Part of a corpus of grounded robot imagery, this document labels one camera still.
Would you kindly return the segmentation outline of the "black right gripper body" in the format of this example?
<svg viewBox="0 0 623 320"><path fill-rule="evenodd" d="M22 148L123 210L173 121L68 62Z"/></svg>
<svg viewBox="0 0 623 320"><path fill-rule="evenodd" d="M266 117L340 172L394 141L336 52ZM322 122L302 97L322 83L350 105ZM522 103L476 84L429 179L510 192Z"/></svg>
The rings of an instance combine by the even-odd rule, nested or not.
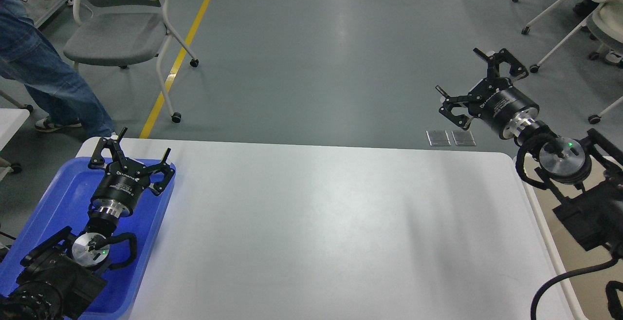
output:
<svg viewBox="0 0 623 320"><path fill-rule="evenodd" d="M468 93L469 114L481 119L501 139L519 139L521 132L536 123L539 106L514 87L509 78L490 84L481 80Z"/></svg>

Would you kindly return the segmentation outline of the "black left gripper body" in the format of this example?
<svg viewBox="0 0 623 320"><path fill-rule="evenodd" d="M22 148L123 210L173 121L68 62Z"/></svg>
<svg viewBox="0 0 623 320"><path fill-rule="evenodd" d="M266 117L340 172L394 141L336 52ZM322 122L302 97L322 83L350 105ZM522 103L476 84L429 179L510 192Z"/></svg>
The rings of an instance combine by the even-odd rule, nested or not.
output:
<svg viewBox="0 0 623 320"><path fill-rule="evenodd" d="M91 197L92 209L112 207L117 217L129 217L134 213L139 198L145 191L147 176L143 162L130 162L128 171L122 171L119 163L109 163L102 181Z"/></svg>

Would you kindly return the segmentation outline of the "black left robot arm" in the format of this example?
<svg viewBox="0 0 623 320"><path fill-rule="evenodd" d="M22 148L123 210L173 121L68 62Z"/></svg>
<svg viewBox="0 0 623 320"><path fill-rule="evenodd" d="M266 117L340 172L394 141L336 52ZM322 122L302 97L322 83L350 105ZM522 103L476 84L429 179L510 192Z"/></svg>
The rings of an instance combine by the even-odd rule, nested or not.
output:
<svg viewBox="0 0 623 320"><path fill-rule="evenodd" d="M133 302L175 166L132 159L120 138L65 163L1 263L3 320L115 320Z"/></svg>

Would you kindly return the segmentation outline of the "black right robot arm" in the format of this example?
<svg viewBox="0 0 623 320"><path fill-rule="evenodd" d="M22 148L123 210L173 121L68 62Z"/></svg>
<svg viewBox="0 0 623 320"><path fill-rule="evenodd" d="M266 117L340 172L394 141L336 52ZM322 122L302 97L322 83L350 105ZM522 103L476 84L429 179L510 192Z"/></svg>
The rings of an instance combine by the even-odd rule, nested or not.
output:
<svg viewBox="0 0 623 320"><path fill-rule="evenodd" d="M436 86L442 95L439 113L463 131L481 119L501 139L512 139L519 148L515 169L520 179L554 194L559 205L553 213L585 251L604 247L610 254L608 262L567 271L543 284L531 302L535 319L550 287L622 260L622 151L596 129L581 139L556 134L538 120L538 104L513 85L528 76L525 65L507 49L474 53L486 62L486 76L467 95L451 96Z"/></svg>

